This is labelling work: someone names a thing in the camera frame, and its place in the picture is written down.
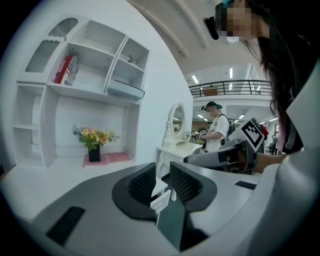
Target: white t-shirt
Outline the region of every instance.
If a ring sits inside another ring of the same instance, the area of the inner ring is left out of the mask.
[[[224,137],[227,137],[227,133],[229,131],[229,122],[228,119],[224,115],[220,115],[219,117],[216,117],[210,128],[209,128],[209,133],[208,134],[213,134],[213,133],[221,133]],[[213,151],[218,151],[221,144],[220,144],[221,139],[208,139],[206,141],[206,151],[208,152],[213,152]]]

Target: balcony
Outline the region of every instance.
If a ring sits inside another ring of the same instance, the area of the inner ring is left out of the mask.
[[[220,95],[271,96],[272,88],[265,80],[226,80],[189,86],[193,98]]]

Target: white cabinet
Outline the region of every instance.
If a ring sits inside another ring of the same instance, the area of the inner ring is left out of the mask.
[[[115,131],[120,139],[102,154],[125,151],[134,161],[149,51],[120,31],[68,13],[29,51],[17,79],[16,162],[46,169],[60,157],[81,159],[87,149],[72,134],[73,124]],[[54,83],[69,55],[79,65],[72,86]]]

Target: yellow flower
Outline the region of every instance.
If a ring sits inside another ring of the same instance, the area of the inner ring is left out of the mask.
[[[89,134],[89,129],[85,127],[85,128],[83,129],[83,131],[82,131],[82,134],[83,134],[83,135],[88,135],[88,134]]]

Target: black vase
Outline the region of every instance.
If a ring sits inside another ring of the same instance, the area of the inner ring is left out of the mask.
[[[91,149],[88,151],[89,153],[89,162],[100,162],[100,145],[98,145],[95,149]]]

